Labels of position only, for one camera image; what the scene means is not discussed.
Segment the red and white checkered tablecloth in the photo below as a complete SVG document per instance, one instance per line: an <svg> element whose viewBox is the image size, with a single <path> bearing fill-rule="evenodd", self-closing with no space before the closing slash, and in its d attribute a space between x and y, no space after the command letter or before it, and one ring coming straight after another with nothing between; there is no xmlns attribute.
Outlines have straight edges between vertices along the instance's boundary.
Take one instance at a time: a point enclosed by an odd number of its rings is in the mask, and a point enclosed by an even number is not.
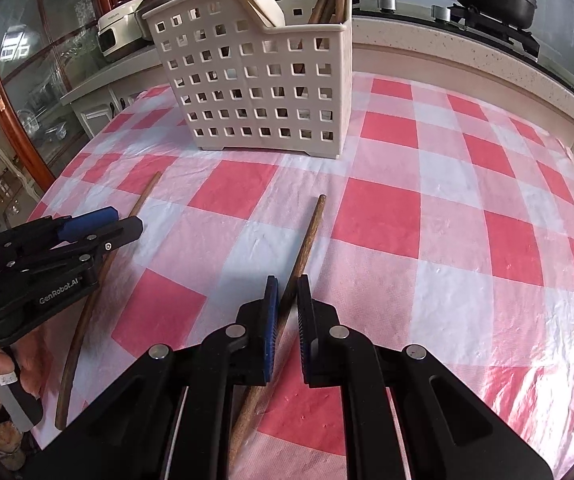
<svg viewBox="0 0 574 480"><path fill-rule="evenodd" d="M355 73L339 160L203 152L161 86L89 142L33 217L107 205L126 215L156 171L144 233L118 252L94 313L69 420L150 345L197 344L260 298L268 274L284 285L325 193L307 265L314 297L378 345L426 346L557 478L572 465L574 163L553 136L472 98ZM42 446L58 433L79 312L48 324ZM297 344L278 359L233 478L345 478L339 389L303 384Z"/></svg>

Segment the square hole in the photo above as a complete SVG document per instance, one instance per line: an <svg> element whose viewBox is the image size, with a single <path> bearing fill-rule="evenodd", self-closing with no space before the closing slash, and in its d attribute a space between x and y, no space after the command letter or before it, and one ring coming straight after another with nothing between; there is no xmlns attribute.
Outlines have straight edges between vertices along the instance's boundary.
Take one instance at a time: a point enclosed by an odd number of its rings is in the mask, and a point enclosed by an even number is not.
<svg viewBox="0 0 574 480"><path fill-rule="evenodd" d="M278 42L276 40L264 40L262 42L262 49L267 54L270 52L278 52Z"/></svg>
<svg viewBox="0 0 574 480"><path fill-rule="evenodd" d="M318 63L318 75L331 75L331 65L329 63Z"/></svg>
<svg viewBox="0 0 574 480"><path fill-rule="evenodd" d="M316 50L329 50L329 38L316 38Z"/></svg>
<svg viewBox="0 0 574 480"><path fill-rule="evenodd" d="M253 43L243 43L240 45L240 54L243 56L250 56L254 53L254 44Z"/></svg>
<svg viewBox="0 0 574 480"><path fill-rule="evenodd" d="M302 50L302 38L289 38L289 50Z"/></svg>

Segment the speckled countertop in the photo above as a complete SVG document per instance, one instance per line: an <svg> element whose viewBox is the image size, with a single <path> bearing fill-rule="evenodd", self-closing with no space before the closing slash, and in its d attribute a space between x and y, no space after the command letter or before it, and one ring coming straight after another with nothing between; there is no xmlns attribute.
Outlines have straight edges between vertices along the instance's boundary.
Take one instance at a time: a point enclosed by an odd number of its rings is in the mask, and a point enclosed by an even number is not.
<svg viewBox="0 0 574 480"><path fill-rule="evenodd" d="M574 119L574 94L567 88L521 60L475 40L415 23L354 18L353 43L417 52L475 68L534 94Z"/></svg>

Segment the stove burner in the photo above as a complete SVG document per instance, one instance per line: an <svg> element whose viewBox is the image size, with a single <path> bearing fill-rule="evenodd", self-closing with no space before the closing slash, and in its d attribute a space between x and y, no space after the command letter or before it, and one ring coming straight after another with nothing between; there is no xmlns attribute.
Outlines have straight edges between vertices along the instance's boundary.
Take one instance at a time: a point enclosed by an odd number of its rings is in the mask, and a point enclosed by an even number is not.
<svg viewBox="0 0 574 480"><path fill-rule="evenodd" d="M465 9L465 7L454 4L449 9L451 10L452 22L459 23L460 20L464 19L465 27L473 28L505 43L513 43L512 40L517 41L527 54L538 57L540 45L530 32L510 27L505 23L480 14L473 7Z"/></svg>

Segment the checkered tablecloth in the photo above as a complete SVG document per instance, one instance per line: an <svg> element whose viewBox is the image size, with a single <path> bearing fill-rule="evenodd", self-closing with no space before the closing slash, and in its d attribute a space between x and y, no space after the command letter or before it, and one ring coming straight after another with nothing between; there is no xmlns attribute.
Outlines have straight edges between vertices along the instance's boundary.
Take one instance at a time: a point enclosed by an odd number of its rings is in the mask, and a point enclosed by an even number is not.
<svg viewBox="0 0 574 480"><path fill-rule="evenodd" d="M268 274L284 285L325 193L313 296L378 345L426 346L557 478L574 462L574 163L553 136L475 99L356 73L339 160L203 152L162 86L89 142L33 217L126 215L156 171L144 233L118 252L86 336L70 421L150 345L197 344L262 297ZM48 324L43 446L79 312ZM296 344L277 358L233 478L345 478L339 389L303 384Z"/></svg>

